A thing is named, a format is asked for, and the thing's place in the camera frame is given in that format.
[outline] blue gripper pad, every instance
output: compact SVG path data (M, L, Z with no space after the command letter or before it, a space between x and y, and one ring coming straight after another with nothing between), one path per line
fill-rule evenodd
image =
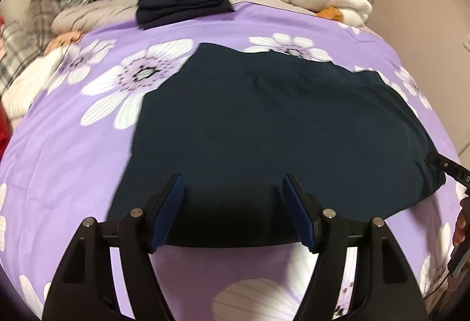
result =
M316 246L313 223L288 176L283 178L283 198L300 241L313 253Z
M175 217L181 207L184 189L183 177L179 175L170 188L168 195L152 223L153 234L149 242L149 247L152 252L155 252L158 247L165 244Z

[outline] black cable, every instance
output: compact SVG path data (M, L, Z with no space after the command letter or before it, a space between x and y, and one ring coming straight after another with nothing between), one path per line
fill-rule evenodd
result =
M447 274L447 276L444 278L444 280L441 281L441 284L438 285L436 289L434 289L430 294L428 294L424 299L427 300L429 297L431 297L434 293L436 293L440 287L442 287L442 284L447 280L449 277L450 273Z

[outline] beige blanket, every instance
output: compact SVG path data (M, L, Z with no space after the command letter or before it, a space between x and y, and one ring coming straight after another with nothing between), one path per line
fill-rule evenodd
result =
M77 6L61 12L52 23L52 31L55 35L67 33L72 30L87 33L93 29L102 28L109 24L116 24L135 18L138 0L101 0L88 5ZM232 4L238 2L251 2L267 7L289 10L315 16L314 12L290 5L281 0L229 0ZM366 26L362 30L372 34L372 30Z

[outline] red object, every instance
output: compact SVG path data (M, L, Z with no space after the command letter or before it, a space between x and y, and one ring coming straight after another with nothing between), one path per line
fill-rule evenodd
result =
M0 105L0 159L5 152L6 145L10 140L10 126L8 120L6 119L5 112L3 107Z

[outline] wall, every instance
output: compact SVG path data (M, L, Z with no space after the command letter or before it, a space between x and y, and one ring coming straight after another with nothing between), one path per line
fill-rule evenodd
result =
M367 25L395 48L463 152L470 141L470 52L463 46L470 0L374 0Z

